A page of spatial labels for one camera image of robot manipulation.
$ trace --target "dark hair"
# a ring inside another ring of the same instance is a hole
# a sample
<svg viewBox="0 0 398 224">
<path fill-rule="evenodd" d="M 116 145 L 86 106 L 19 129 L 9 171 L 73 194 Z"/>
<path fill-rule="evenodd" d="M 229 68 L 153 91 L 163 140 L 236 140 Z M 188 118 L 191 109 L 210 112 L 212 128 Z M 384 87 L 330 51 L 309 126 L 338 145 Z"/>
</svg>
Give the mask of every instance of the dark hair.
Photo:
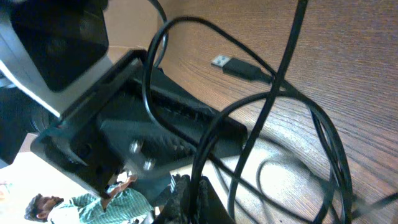
<svg viewBox="0 0 398 224">
<path fill-rule="evenodd" d="M 39 199 L 43 197 L 41 194 L 36 195 L 30 201 L 29 205 L 25 209 L 25 219 L 30 221 L 37 221 L 37 222 L 47 222 L 46 218 L 37 218 L 37 214 L 39 214 L 41 209 L 37 208 L 37 202 Z"/>
</svg>

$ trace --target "shirt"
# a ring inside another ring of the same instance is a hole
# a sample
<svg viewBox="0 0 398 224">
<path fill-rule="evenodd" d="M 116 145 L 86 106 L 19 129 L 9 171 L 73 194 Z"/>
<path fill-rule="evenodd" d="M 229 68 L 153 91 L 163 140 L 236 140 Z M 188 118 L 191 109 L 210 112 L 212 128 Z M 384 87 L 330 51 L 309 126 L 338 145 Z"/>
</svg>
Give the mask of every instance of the shirt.
<svg viewBox="0 0 398 224">
<path fill-rule="evenodd" d="M 85 194 L 54 207 L 47 220 L 54 224 L 116 224 L 139 217 L 151 210 L 152 206 L 141 193 L 127 188 L 117 193 L 105 210 L 102 208 L 100 198 Z"/>
</svg>

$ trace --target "person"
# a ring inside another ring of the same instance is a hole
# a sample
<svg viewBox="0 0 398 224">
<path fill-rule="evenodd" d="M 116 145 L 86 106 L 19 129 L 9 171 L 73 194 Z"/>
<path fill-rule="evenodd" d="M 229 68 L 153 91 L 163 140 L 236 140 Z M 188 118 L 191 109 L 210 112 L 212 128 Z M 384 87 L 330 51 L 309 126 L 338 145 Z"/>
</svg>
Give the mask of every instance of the person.
<svg viewBox="0 0 398 224">
<path fill-rule="evenodd" d="M 122 223 L 153 210 L 145 196 L 128 188 L 137 177 L 110 187 L 110 199 L 84 194 L 65 201 L 59 197 L 36 195 L 25 210 L 25 219 L 59 223 Z"/>
</svg>

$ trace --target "wooden table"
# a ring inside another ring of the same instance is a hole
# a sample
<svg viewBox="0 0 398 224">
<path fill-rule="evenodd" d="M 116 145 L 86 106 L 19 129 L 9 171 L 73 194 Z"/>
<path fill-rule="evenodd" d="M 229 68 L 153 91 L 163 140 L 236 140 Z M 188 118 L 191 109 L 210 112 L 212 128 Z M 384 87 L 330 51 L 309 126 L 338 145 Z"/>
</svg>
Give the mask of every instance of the wooden table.
<svg viewBox="0 0 398 224">
<path fill-rule="evenodd" d="M 277 69 L 297 1 L 160 3 L 169 18 L 194 15 L 218 24 Z M 218 54 L 254 61 L 206 27 L 180 24 L 170 31 L 162 67 L 171 79 L 218 110 L 244 96 L 269 90 L 266 85 L 243 82 L 211 67 Z M 397 56 L 397 2 L 310 1 L 286 75 L 334 122 L 348 156 L 354 192 L 367 203 L 398 190 Z M 247 106 L 232 117 L 250 129 L 263 103 Z M 308 109 L 300 103 L 277 100 L 262 136 L 282 142 L 316 175 L 328 178 L 327 159 Z M 303 208 L 301 213 L 313 217 L 316 210 L 306 212 L 301 203 L 297 206 Z M 356 222 L 398 223 L 398 203 Z"/>
</svg>

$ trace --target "table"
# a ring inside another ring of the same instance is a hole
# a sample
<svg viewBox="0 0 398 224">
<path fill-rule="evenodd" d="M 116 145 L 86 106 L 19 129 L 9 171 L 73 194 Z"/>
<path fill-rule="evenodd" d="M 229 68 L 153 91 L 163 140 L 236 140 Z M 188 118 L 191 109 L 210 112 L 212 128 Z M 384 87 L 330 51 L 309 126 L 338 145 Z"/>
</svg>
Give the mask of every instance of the table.
<svg viewBox="0 0 398 224">
<path fill-rule="evenodd" d="M 297 1 L 160 3 L 169 18 L 193 15 L 218 24 L 277 69 Z M 354 193 L 366 203 L 398 189 L 397 10 L 395 1 L 310 1 L 286 74 L 286 79 L 317 102 L 334 122 L 348 156 Z M 218 110 L 244 96 L 269 90 L 267 85 L 243 82 L 211 67 L 211 60 L 218 54 L 254 63 L 242 50 L 206 27 L 180 24 L 170 31 L 161 67 L 172 80 Z M 263 103 L 254 103 L 231 116 L 251 129 Z M 328 178 L 328 161 L 308 109 L 300 103 L 277 100 L 261 136 L 281 142 L 316 175 Z M 256 147 L 267 150 L 267 144 Z M 309 196 L 292 207 L 313 217 L 318 201 L 314 205 Z M 356 222 L 397 223 L 398 203 Z"/>
</svg>

